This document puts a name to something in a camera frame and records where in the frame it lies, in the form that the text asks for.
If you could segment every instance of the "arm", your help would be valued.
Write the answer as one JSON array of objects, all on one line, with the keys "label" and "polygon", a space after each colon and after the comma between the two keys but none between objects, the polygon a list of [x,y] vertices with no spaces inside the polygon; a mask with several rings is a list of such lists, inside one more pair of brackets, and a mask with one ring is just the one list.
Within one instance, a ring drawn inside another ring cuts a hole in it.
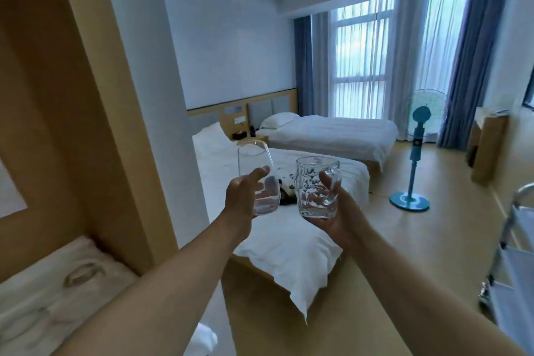
[{"label": "arm", "polygon": [[213,295],[228,258],[249,234],[256,169],[234,179],[219,217],[175,256],[95,314],[56,356],[180,355]]},{"label": "arm", "polygon": [[[328,176],[321,180],[330,186]],[[352,197],[336,189],[336,217],[308,221],[351,255],[414,356],[524,356],[484,316],[413,267],[373,229]]]}]

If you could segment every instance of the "person's right arm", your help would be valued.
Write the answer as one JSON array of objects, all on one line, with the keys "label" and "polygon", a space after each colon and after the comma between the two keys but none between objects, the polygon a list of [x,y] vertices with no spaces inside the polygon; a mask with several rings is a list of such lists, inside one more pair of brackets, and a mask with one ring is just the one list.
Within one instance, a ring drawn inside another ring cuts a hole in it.
[{"label": "person's right arm", "polygon": [[[322,181],[330,185],[328,176]],[[369,224],[352,197],[338,189],[332,219],[308,219],[357,263],[414,356],[525,356],[483,315],[433,283]]]}]

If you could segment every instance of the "hand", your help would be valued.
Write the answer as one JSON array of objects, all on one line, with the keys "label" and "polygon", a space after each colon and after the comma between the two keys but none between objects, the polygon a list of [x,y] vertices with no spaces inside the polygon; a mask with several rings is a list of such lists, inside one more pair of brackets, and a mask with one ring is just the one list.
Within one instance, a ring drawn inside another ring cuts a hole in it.
[{"label": "hand", "polygon": [[263,190],[260,179],[269,174],[269,167],[259,167],[250,174],[233,179],[226,189],[226,203],[221,216],[231,225],[237,244],[244,241],[252,229],[256,192]]},{"label": "hand", "polygon": [[337,193],[337,213],[333,218],[304,219],[322,229],[343,250],[351,252],[357,241],[358,231],[369,225],[367,218],[350,194],[337,182],[332,187],[332,178],[325,172],[319,173],[321,183]]}]

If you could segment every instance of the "person's left arm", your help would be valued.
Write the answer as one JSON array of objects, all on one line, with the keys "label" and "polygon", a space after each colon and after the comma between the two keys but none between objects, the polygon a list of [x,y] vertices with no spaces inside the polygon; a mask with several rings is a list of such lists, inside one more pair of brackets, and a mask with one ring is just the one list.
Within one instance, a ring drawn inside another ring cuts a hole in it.
[{"label": "person's left arm", "polygon": [[249,234],[258,168],[234,179],[223,212],[199,236],[95,314],[56,356],[181,355],[230,255]]}]

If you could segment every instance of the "round teal base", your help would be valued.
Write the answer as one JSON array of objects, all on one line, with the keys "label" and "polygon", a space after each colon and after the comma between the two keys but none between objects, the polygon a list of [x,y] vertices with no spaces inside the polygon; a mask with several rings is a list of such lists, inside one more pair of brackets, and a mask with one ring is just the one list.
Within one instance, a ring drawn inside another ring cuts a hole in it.
[{"label": "round teal base", "polygon": [[402,210],[421,212],[427,211],[431,204],[426,198],[420,194],[412,193],[411,201],[408,201],[408,193],[406,191],[397,191],[389,197],[389,201],[395,207]]}]

